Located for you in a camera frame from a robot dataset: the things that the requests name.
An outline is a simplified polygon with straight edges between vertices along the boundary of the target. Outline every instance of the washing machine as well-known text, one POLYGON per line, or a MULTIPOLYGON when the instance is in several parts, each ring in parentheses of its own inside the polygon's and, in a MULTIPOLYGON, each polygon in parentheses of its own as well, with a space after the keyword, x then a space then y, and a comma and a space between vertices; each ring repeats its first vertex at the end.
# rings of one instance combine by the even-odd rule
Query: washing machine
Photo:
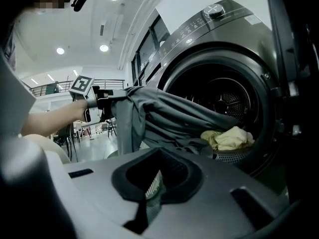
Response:
POLYGON ((273 35, 239 3, 222 0, 191 17, 160 47, 144 78, 147 87, 237 118, 256 140, 213 158, 253 174, 277 152, 282 131, 273 35))

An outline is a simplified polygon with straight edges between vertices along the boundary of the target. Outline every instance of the yellow cloth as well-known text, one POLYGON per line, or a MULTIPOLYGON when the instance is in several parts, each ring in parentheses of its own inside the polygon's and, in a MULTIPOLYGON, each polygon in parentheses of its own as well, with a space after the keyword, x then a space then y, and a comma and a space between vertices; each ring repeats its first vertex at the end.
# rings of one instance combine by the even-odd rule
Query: yellow cloth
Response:
POLYGON ((234 126, 221 133, 213 130, 205 131, 201 139, 209 142, 214 150, 235 150, 250 147, 255 142, 251 133, 234 126))

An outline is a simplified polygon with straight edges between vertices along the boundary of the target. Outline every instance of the human arm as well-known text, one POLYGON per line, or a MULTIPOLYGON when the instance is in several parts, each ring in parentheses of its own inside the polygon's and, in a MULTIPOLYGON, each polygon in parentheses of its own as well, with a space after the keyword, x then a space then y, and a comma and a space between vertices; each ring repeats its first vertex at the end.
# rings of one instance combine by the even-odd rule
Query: human arm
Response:
POLYGON ((84 120, 86 109, 86 101, 78 100, 51 112, 29 114, 21 134, 40 134, 47 137, 76 120, 84 120))

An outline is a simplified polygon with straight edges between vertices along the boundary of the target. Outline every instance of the railing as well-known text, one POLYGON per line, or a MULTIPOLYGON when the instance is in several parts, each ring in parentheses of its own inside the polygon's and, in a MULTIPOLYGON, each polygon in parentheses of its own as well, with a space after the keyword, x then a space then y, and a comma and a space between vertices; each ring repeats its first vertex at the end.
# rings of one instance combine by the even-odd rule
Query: railing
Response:
MULTIPOLYGON (((35 97, 41 97, 56 93, 68 92, 73 81, 51 83, 30 89, 35 97)), ((124 80, 94 80, 94 86, 100 89, 118 90, 124 88, 124 80)))

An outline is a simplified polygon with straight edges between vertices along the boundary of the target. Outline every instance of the floor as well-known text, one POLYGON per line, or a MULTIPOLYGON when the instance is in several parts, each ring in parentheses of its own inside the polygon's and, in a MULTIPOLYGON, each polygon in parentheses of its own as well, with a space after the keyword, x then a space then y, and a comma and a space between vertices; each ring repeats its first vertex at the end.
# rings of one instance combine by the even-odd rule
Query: floor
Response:
MULTIPOLYGON (((107 133, 92 135, 92 138, 86 136, 80 139, 80 143, 77 139, 74 139, 74 145, 76 149, 76 154, 78 161, 91 161, 106 159, 111 153, 118 149, 117 138, 113 134, 108 137, 107 133)), ((66 146, 62 146, 62 149, 68 153, 66 146)), ((72 147, 72 163, 77 162, 74 153, 74 148, 72 147)))

